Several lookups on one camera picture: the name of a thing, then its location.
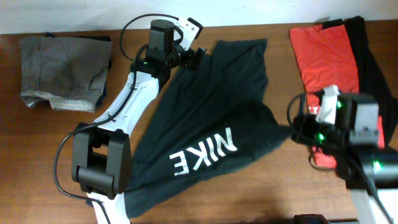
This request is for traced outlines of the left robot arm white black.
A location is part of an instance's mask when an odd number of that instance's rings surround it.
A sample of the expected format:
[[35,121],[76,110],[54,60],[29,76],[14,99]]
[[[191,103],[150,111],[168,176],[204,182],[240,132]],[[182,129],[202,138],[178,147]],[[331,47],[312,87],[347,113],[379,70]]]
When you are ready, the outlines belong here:
[[202,29],[191,17],[157,15],[149,42],[138,50],[116,99],[91,124],[80,123],[72,132],[72,179],[93,204],[98,223],[130,222],[124,191],[132,171],[131,134],[173,68],[198,68],[205,49],[190,46]]

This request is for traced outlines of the dark green Nike t-shirt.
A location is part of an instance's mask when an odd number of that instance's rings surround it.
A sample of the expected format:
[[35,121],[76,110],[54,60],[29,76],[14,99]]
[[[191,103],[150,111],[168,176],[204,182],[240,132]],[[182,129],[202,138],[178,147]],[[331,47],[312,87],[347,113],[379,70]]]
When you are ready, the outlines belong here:
[[129,218],[248,166],[291,136],[262,101],[266,48],[266,39],[220,40],[197,70],[175,74],[132,158]]

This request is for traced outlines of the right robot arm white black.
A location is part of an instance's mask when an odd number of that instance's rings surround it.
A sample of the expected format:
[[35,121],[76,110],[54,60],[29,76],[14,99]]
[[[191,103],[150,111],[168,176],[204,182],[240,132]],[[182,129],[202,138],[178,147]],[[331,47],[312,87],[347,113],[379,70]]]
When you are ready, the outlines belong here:
[[293,141],[321,149],[336,160],[335,172],[345,181],[358,214],[358,223],[397,223],[397,151],[378,144],[379,105],[367,94],[323,96],[322,108],[335,115],[328,123],[299,109],[287,121]]

